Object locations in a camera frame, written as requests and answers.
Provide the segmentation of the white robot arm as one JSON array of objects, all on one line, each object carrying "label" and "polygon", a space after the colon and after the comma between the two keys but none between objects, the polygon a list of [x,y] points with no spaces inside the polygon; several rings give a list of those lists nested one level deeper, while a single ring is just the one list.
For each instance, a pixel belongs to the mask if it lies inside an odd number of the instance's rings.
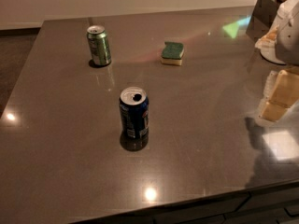
[{"label": "white robot arm", "polygon": [[267,61],[286,65],[270,72],[258,107],[258,120],[274,123],[299,100],[299,0],[279,6],[269,32],[255,47]]}]

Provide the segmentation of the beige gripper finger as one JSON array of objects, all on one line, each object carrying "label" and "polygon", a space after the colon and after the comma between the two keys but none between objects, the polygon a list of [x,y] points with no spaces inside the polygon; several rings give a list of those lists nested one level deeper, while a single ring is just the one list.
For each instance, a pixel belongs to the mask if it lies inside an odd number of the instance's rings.
[{"label": "beige gripper finger", "polygon": [[271,71],[265,82],[259,117],[267,121],[280,120],[299,100],[299,74],[292,70]]}]

